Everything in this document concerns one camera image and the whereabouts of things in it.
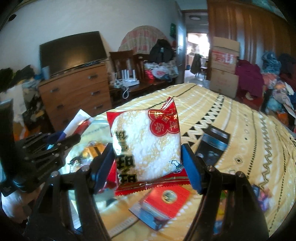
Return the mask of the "person left hand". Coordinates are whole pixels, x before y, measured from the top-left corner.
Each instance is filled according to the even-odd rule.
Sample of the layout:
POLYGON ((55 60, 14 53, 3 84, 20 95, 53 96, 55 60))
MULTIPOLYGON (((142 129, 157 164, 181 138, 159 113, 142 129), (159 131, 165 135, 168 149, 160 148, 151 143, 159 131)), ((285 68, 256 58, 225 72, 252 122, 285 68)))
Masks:
POLYGON ((8 196, 1 194, 2 208, 6 216, 16 223, 26 220, 30 216, 32 206, 36 203, 43 186, 44 184, 31 193, 17 190, 8 196))

